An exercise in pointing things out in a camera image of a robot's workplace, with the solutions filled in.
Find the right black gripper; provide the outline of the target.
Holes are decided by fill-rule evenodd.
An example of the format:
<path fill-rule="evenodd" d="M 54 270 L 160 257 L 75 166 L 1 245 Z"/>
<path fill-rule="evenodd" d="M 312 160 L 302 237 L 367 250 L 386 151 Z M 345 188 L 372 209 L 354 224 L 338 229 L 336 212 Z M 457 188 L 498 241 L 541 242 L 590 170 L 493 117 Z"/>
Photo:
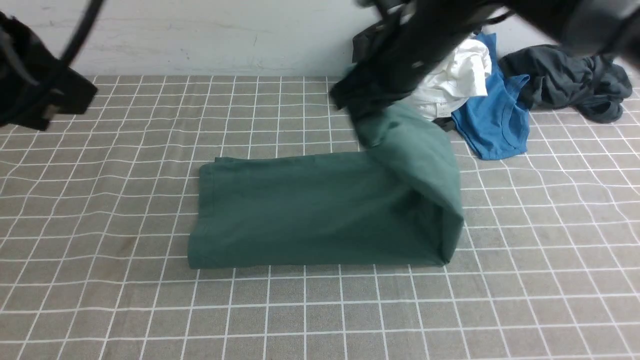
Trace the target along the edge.
<path fill-rule="evenodd" d="M 396 11 L 380 22 L 374 43 L 329 98 L 355 121 L 372 116 L 407 98 L 450 51 L 448 21 L 416 13 L 404 22 Z"/>

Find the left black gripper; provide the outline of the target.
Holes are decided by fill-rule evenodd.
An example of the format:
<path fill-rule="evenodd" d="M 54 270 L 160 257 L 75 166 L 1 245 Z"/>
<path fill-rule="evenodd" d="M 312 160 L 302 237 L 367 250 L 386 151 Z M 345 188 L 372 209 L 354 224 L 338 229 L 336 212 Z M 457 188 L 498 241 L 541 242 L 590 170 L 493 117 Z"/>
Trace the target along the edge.
<path fill-rule="evenodd" d="M 35 98 L 38 86 L 60 62 L 25 23 L 1 14 L 1 126 L 45 132 L 55 116 L 86 113 L 98 88 L 70 67 L 41 98 Z"/>

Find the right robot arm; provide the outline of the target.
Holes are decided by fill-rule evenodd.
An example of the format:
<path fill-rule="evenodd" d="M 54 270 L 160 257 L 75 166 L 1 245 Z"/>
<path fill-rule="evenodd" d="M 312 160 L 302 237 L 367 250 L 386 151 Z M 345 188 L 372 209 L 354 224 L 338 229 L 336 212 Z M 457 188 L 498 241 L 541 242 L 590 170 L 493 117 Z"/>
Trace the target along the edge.
<path fill-rule="evenodd" d="M 505 8 L 567 50 L 639 66 L 637 0 L 360 0 L 382 20 L 381 41 L 329 92 L 354 120 L 404 100 L 450 52 Z"/>

